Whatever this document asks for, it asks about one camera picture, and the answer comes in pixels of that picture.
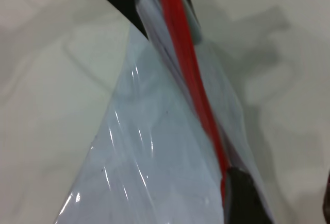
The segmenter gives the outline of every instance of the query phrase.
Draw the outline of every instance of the red stripe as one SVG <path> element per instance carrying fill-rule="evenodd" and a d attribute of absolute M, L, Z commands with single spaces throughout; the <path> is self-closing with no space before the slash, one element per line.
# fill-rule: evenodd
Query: red stripe
<path fill-rule="evenodd" d="M 182 5 L 182 0 L 160 0 L 167 27 L 175 47 L 182 74 L 185 78 L 196 112 L 202 126 L 213 142 L 222 174 L 221 195 L 224 204 L 224 182 L 229 163 L 222 147 L 217 124 L 208 102 L 190 37 L 189 26 Z"/>

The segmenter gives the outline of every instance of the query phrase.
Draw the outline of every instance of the transparent plastic sheet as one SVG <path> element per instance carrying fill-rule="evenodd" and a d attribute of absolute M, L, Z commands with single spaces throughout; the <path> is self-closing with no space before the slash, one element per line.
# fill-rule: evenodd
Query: transparent plastic sheet
<path fill-rule="evenodd" d="M 201 34 L 198 22 L 186 0 L 182 0 L 186 13 L 194 50 L 201 73 L 204 89 L 210 102 L 213 114 L 218 122 L 218 129 L 225 141 L 225 147 L 233 165 L 248 171 L 253 177 L 260 200 L 268 215 L 274 221 L 267 201 L 267 193 L 262 178 L 248 146 L 242 107 L 225 76 L 220 60 L 216 58 Z M 136 0 L 136 7 L 150 41 L 161 54 L 174 79 L 183 92 L 187 103 L 195 113 L 191 96 L 178 64 L 170 33 L 165 23 L 159 0 Z"/>
<path fill-rule="evenodd" d="M 126 61 L 62 223 L 223 223 L 221 174 L 182 91 L 131 25 Z"/>

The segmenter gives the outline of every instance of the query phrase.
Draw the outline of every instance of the white surface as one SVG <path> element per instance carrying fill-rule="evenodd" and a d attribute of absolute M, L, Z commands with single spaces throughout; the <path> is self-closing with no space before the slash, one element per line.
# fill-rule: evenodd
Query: white surface
<path fill-rule="evenodd" d="M 242 101 L 278 219 L 324 223 L 328 0 L 193 3 Z M 1 224 L 50 223 L 58 214 L 105 111 L 127 32 L 105 0 L 0 0 Z"/>
<path fill-rule="evenodd" d="M 106 0 L 0 0 L 0 223 L 52 223 L 105 113 L 129 22 Z"/>

